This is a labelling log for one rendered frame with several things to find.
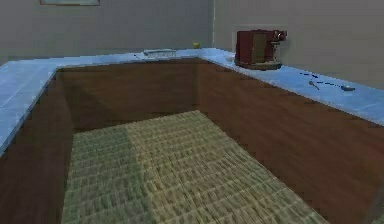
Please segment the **brown cabinet with blue worktop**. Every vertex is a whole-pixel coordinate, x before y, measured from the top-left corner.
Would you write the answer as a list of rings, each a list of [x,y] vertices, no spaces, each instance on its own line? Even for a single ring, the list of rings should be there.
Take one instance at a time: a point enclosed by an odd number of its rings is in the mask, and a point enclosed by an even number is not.
[[[59,224],[75,131],[191,109],[331,224],[384,214],[384,90],[287,66],[247,70],[228,57],[207,48],[1,65],[0,224]]]

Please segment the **red coffee machine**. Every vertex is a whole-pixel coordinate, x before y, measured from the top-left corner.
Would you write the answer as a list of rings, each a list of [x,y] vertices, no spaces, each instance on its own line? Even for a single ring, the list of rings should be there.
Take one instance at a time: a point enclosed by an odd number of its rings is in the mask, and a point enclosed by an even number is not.
[[[287,39],[283,30],[238,31],[234,62],[250,70],[277,70],[282,66],[279,46]]]

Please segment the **dark-handled spatula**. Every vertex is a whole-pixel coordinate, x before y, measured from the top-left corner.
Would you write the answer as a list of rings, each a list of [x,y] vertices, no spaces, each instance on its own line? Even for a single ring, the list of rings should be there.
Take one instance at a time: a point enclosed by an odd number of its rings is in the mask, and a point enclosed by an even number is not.
[[[340,89],[343,90],[343,91],[355,91],[355,90],[356,90],[356,88],[354,88],[354,87],[352,87],[352,86],[348,86],[348,85],[339,85],[339,84],[334,84],[334,83],[330,83],[330,82],[316,81],[316,84],[323,84],[323,85],[329,85],[329,86],[338,87],[338,88],[340,88]]]

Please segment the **framed wall picture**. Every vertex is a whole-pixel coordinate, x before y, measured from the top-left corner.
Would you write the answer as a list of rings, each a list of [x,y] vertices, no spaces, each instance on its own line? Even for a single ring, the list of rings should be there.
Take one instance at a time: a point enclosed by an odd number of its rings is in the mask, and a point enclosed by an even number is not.
[[[54,6],[99,6],[100,0],[39,0],[42,5]]]

